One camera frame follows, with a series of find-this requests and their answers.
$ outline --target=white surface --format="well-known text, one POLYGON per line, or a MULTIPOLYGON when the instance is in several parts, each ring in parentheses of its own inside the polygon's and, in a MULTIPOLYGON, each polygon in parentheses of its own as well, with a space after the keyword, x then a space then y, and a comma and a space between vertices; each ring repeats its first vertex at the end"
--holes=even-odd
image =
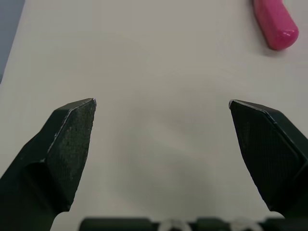
POLYGON ((69 213, 195 219, 268 212, 241 158, 230 99, 279 109, 308 136, 308 1, 300 37, 267 49, 247 0, 27 0, 0 87, 2 174, 53 109, 95 97, 69 213))

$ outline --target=textured grip pad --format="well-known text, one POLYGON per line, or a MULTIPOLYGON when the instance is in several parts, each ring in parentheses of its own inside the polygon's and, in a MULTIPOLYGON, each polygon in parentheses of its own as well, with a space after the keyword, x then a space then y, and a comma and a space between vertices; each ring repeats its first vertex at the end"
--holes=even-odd
POLYGON ((303 187, 308 141, 279 111, 231 101, 230 109, 244 162, 270 210, 284 212, 303 187))

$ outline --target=pink marker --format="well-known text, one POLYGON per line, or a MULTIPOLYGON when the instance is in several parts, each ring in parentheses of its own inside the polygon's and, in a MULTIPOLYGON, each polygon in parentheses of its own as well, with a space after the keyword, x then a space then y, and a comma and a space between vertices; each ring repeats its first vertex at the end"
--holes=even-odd
POLYGON ((290 47, 298 38, 298 28, 282 0, 254 0, 257 20, 274 50, 290 47))

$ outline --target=pink plastic cap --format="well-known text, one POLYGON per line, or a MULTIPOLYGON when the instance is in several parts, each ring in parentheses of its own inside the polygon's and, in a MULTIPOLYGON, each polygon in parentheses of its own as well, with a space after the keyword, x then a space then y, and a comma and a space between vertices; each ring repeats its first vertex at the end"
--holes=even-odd
POLYGON ((282 0, 254 0, 257 20, 274 50, 290 47, 298 38, 298 28, 282 0))

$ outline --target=white table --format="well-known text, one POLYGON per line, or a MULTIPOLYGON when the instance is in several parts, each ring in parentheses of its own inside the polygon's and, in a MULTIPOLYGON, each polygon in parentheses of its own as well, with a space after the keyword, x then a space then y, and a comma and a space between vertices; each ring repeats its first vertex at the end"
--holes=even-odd
POLYGON ((85 216, 263 219, 230 99, 274 107, 308 136, 308 1, 300 28, 265 44, 248 0, 27 0, 0 86, 1 174, 51 112, 98 102, 75 202, 52 230, 85 216))

